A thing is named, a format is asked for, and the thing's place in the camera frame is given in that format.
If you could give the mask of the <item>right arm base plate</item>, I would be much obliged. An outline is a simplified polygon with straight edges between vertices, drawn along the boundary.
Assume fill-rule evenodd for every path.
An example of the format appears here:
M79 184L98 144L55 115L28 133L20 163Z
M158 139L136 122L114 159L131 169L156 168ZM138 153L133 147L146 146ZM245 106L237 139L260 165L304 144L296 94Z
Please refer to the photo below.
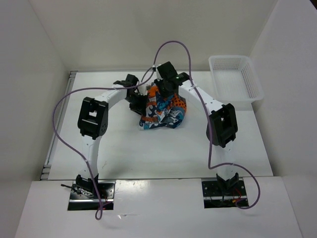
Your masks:
M221 191L216 180L202 181L204 208L231 208L237 202L240 207L248 207L244 181L239 180L227 191Z

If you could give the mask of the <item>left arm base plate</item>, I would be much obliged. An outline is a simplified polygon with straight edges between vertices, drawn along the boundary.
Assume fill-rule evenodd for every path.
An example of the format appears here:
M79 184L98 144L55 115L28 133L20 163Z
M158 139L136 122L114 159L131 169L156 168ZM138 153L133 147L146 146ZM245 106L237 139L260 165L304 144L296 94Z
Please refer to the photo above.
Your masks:
M98 189L103 204L103 210L113 210L115 182L100 181ZM68 202L68 211L96 211L99 200L96 194L91 195L77 188L73 182Z

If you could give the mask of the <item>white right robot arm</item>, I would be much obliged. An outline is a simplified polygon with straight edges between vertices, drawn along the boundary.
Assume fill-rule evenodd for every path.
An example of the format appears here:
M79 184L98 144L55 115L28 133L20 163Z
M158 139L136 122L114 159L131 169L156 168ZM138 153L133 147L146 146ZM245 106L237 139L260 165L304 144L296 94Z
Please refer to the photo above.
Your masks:
M217 101L194 82L191 73L178 73L169 61L156 66L156 74L155 83L163 96L177 93L206 114L208 168L216 170L217 189L221 195L230 194L239 180L232 168L235 164L229 160L238 131L234 106Z

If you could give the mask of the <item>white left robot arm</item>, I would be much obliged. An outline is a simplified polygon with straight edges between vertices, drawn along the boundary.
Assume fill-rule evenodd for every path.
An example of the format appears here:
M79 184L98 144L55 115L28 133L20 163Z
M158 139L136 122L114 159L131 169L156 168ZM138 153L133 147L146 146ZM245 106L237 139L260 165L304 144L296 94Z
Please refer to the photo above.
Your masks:
M85 97L79 114L77 126L83 139L82 152L88 161L87 168L76 177L76 189L87 198L97 196L98 186L98 152L102 136L108 127L108 112L116 103L126 100L130 110L139 115L145 113L146 96L135 88L139 80L128 74L125 80L113 83L111 90L94 97Z

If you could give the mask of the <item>colourful patterned shorts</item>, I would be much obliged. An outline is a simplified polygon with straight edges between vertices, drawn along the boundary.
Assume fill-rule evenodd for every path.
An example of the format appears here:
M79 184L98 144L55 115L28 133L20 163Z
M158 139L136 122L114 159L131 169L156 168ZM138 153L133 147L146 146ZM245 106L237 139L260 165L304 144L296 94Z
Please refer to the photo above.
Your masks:
M187 112L186 99L177 93L163 97L156 84L147 90L145 112L141 115L139 127L143 130L167 127L175 129L181 125Z

